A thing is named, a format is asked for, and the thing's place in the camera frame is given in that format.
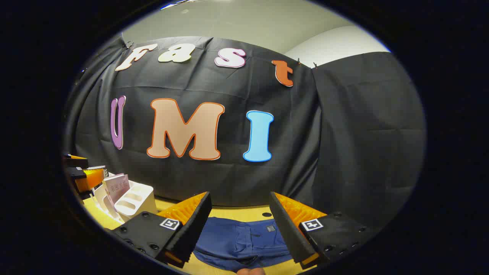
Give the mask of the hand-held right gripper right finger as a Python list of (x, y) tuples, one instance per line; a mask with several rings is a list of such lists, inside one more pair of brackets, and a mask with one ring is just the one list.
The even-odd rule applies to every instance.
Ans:
[(287, 249), (302, 268), (336, 263), (379, 231), (341, 211), (325, 214), (273, 191), (269, 198), (271, 214)]

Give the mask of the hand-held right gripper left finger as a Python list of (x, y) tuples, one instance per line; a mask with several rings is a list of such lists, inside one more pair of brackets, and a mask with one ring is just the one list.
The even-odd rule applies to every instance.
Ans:
[(141, 254), (183, 268), (211, 210), (211, 195), (206, 191), (157, 214), (143, 211), (110, 233)]

